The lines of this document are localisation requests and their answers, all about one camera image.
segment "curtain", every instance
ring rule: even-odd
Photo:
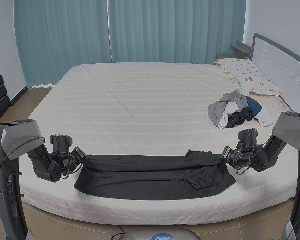
[[[242,41],[245,0],[108,0],[113,62],[213,64]]]
[[[111,62],[107,0],[15,0],[27,86],[56,84],[73,66]]]

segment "black fabric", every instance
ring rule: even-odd
[[[74,188],[98,197],[175,200],[219,194],[236,180],[220,155],[87,155]]]
[[[253,114],[250,108],[247,106],[243,108],[240,112],[234,112],[229,114],[228,123],[225,126],[226,128],[232,128],[236,125],[241,125],[244,121],[251,121],[253,119]]]

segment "wall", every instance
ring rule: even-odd
[[[247,0],[243,42],[254,32],[300,56],[300,0]]]
[[[16,46],[13,7],[14,0],[0,0],[0,74],[10,100],[26,86]]]

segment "black cloth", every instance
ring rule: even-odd
[[[253,119],[253,114],[250,108],[247,106],[243,108],[240,112],[234,112],[229,114],[228,123],[225,126],[226,128],[232,128],[236,125],[241,125],[244,121],[251,121]]]
[[[87,155],[74,188],[98,197],[175,200],[219,194],[236,180],[220,155]]]

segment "pile of clothes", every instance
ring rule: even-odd
[[[261,126],[269,126],[273,123],[272,116],[263,106],[237,90],[223,94],[219,101],[210,104],[208,116],[220,129],[232,128],[253,118],[257,119]]]

